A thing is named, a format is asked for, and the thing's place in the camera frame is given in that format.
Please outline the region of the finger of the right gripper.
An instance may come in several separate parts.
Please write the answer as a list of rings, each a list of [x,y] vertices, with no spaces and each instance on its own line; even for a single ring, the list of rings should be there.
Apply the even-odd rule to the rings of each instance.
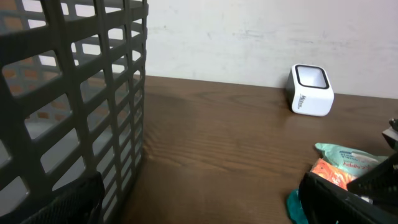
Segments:
[[[347,189],[376,203],[397,205],[397,153],[350,182]]]

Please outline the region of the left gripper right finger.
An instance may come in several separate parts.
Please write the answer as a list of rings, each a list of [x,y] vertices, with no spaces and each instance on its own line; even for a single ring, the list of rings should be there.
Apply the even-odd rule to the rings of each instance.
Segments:
[[[301,180],[298,197],[309,223],[397,224],[396,215],[312,172]]]

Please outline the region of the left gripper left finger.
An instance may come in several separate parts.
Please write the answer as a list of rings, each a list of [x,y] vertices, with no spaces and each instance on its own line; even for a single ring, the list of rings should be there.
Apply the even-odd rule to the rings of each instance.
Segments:
[[[98,223],[104,199],[100,172],[80,177],[23,211],[20,223]]]

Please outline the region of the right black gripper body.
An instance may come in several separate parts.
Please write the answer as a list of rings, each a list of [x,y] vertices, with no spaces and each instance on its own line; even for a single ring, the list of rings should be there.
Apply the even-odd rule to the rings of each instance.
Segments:
[[[390,127],[382,132],[384,139],[388,145],[395,151],[398,149],[398,132],[397,132],[397,119],[392,118],[389,120]]]

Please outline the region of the teal mouthwash bottle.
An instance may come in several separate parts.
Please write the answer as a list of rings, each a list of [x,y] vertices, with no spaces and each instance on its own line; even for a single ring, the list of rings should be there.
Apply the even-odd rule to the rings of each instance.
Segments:
[[[293,224],[308,224],[304,214],[301,201],[299,199],[299,190],[293,190],[286,200],[287,212]]]

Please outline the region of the small orange snack pack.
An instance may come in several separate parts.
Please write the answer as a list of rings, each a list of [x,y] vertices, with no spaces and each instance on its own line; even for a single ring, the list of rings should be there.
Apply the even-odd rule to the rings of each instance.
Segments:
[[[355,176],[329,164],[321,158],[312,166],[310,172],[345,190],[347,190],[347,185],[356,179]]]

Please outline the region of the mint green wipes pack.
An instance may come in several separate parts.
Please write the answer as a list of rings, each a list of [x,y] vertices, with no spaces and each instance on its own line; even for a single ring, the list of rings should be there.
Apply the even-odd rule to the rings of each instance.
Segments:
[[[321,152],[323,160],[355,177],[368,173],[388,158],[336,144],[316,143],[315,148]]]

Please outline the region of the grey plastic shopping basket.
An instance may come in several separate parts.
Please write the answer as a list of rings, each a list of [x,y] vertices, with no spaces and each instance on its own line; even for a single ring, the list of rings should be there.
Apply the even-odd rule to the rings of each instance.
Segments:
[[[1,216],[99,172],[114,223],[139,170],[146,1],[1,0]]]

